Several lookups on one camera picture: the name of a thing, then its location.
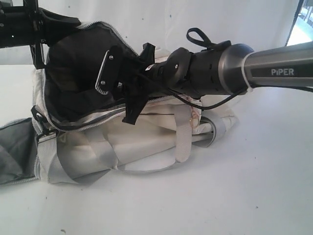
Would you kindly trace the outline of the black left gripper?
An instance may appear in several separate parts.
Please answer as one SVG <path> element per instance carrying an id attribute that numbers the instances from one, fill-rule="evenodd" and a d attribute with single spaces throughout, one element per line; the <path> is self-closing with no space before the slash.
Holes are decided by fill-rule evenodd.
<path id="1" fill-rule="evenodd" d="M 80 25 L 78 18 L 40 8 L 37 0 L 24 0 L 19 6 L 14 6 L 11 0 L 0 2 L 0 47 L 29 46 L 37 69 L 45 67 L 46 33 L 72 33 Z"/>

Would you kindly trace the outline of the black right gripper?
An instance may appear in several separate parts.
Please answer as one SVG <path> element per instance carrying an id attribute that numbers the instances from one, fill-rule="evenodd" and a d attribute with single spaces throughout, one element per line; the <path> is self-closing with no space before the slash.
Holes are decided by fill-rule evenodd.
<path id="1" fill-rule="evenodd" d="M 152 93 L 146 69 L 155 63 L 156 47 L 150 43 L 143 45 L 139 55 L 124 54 L 118 81 L 122 83 L 122 96 L 125 99 L 123 123 L 135 124 Z"/>

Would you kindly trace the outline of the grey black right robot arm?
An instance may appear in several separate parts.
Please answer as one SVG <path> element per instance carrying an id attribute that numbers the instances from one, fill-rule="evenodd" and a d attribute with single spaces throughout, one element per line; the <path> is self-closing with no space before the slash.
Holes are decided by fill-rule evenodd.
<path id="1" fill-rule="evenodd" d="M 216 45 L 192 53 L 174 51 L 166 61 L 131 70 L 124 123 L 135 124 L 150 97 L 171 95 L 199 99 L 209 94 L 231 100 L 249 88 L 279 87 L 312 91 L 313 45 L 303 43 L 255 52 L 245 44 Z"/>

